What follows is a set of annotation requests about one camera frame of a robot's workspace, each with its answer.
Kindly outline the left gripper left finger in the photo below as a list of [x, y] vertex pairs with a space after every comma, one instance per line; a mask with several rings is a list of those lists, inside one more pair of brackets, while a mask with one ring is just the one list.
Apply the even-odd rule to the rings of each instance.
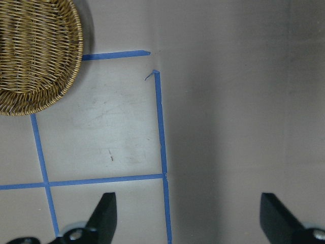
[[84, 227], [73, 228], [56, 237], [54, 244], [110, 244], [117, 227], [115, 193], [104, 193]]

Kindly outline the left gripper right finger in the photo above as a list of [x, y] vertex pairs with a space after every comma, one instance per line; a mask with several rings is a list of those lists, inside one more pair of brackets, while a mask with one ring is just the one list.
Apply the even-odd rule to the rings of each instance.
[[306, 228], [273, 193], [262, 193], [259, 223], [269, 243], [324, 243], [324, 229]]

